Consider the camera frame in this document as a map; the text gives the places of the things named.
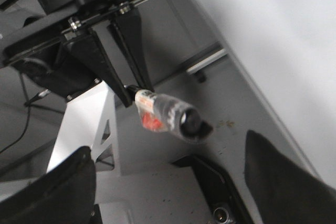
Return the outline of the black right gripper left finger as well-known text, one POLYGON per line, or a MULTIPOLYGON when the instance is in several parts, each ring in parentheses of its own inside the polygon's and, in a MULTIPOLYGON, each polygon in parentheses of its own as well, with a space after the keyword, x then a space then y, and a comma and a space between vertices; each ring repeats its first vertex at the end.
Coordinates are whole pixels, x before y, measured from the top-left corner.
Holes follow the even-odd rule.
POLYGON ((82 146, 57 167, 1 201, 1 223, 89 223, 96 167, 82 146))

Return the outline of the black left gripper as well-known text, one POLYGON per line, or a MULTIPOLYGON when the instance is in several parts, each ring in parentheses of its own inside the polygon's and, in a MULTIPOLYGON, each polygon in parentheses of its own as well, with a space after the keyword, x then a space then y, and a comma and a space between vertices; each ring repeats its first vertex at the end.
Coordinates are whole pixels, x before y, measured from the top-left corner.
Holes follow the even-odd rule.
POLYGON ((2 67, 12 67, 63 98, 105 82, 125 107, 131 97, 94 26, 107 29, 138 86, 153 91, 146 66, 138 6, 148 0, 38 0, 45 15, 2 39, 2 67))

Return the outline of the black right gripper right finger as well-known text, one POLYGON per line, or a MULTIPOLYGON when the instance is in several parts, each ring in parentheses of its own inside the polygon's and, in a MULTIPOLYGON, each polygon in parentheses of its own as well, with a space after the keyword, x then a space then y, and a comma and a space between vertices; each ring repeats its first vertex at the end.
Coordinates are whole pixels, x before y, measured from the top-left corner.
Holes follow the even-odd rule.
POLYGON ((335 223, 335 189, 249 130, 245 182, 263 223, 335 223))

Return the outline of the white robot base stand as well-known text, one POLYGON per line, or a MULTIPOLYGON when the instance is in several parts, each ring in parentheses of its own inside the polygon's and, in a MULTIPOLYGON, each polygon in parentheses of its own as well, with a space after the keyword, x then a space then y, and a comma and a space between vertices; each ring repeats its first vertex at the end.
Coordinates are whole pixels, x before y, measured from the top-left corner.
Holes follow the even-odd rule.
POLYGON ((114 92, 105 83, 94 86, 69 101, 48 163, 47 172, 82 146, 91 149, 94 161, 104 151, 113 157, 114 171, 120 174, 114 92))

